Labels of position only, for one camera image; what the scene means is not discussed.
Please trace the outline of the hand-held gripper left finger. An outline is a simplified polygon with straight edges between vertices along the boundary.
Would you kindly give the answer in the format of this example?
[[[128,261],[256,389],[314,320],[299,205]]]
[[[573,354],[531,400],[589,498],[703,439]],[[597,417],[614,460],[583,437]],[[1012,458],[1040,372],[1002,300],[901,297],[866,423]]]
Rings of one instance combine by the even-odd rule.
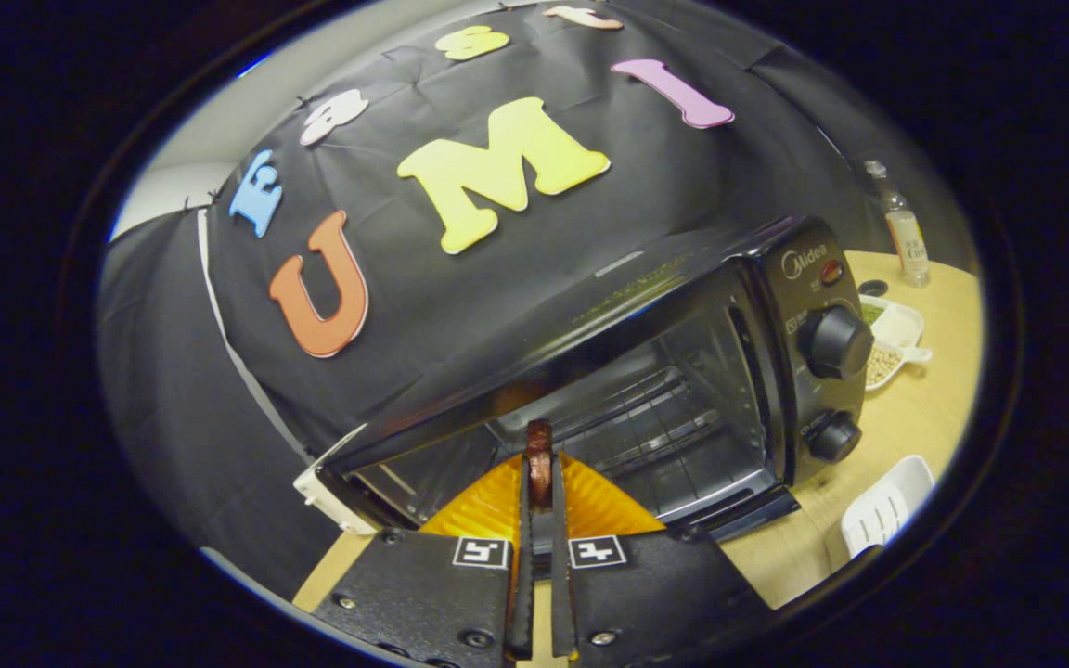
[[[386,528],[335,586],[335,625],[436,667],[512,667],[532,650],[529,465],[514,456],[419,530]]]

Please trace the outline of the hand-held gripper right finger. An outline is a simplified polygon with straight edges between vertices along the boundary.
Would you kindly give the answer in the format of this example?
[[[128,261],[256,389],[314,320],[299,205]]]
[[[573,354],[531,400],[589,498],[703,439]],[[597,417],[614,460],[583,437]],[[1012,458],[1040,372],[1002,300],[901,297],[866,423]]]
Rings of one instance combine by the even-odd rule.
[[[704,662],[775,617],[700,527],[666,528],[577,459],[552,464],[552,648],[572,662]]]

